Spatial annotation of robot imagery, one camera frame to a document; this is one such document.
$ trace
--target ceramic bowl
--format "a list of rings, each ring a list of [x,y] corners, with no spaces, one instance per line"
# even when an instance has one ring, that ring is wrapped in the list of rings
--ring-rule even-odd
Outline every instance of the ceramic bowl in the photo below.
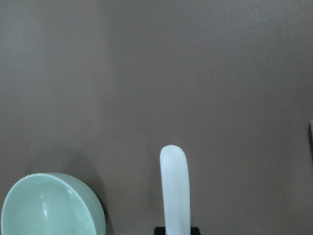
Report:
[[[2,235],[105,235],[105,217],[94,192],[61,173],[20,179],[2,208]]]

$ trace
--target white spatula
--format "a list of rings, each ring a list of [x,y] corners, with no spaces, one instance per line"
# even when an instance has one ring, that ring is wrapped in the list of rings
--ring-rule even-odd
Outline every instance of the white spatula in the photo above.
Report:
[[[160,153],[166,235],[190,235],[190,189],[186,155],[175,145]]]

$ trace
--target bowl rim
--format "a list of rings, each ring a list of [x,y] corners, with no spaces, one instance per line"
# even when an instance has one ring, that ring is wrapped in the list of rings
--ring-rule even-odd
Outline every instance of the bowl rim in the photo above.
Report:
[[[97,235],[97,232],[96,232],[96,228],[95,228],[95,223],[94,223],[94,220],[93,220],[93,217],[91,215],[91,212],[88,208],[88,206],[86,205],[84,199],[80,196],[80,194],[70,185],[68,184],[67,182],[65,182],[63,179],[59,178],[58,176],[54,175],[55,172],[53,173],[34,173],[34,174],[30,174],[30,175],[26,175],[24,177],[22,177],[21,179],[19,179],[12,187],[11,189],[9,190],[8,194],[6,195],[5,197],[5,200],[4,200],[4,203],[3,203],[3,206],[2,206],[2,210],[1,210],[1,233],[2,235],[6,235],[4,233],[4,225],[3,225],[3,218],[4,218],[4,210],[6,208],[6,204],[7,204],[7,201],[9,200],[8,198],[10,197],[10,195],[13,193],[14,189],[21,183],[23,183],[23,181],[29,179],[29,178],[33,178],[33,177],[47,177],[47,178],[50,178],[50,179],[53,179],[55,181],[57,181],[58,183],[61,183],[62,185],[65,185],[66,187],[70,188],[71,191],[75,194],[75,196],[79,199],[79,201],[81,202],[81,204],[83,205],[85,211],[88,213],[88,217],[90,218],[90,220],[92,221],[92,233],[94,235]],[[57,173],[57,174],[61,174],[61,175],[65,175],[65,176],[70,176],[72,178],[74,178],[75,180],[81,182],[81,180],[77,179],[76,177],[74,176],[71,176],[71,175],[68,175],[68,174],[63,174],[63,173]]]

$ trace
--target black object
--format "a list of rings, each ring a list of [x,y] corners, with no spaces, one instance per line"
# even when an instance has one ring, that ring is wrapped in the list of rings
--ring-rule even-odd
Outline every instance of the black object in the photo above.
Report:
[[[165,235],[165,227],[155,227],[155,235]],[[191,227],[190,235],[201,235],[198,227]]]

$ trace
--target bowl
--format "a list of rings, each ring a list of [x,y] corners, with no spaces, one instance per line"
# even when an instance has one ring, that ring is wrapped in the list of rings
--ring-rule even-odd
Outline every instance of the bowl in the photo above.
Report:
[[[97,196],[66,174],[25,176],[10,189],[2,207],[2,235],[105,235],[105,231]]]

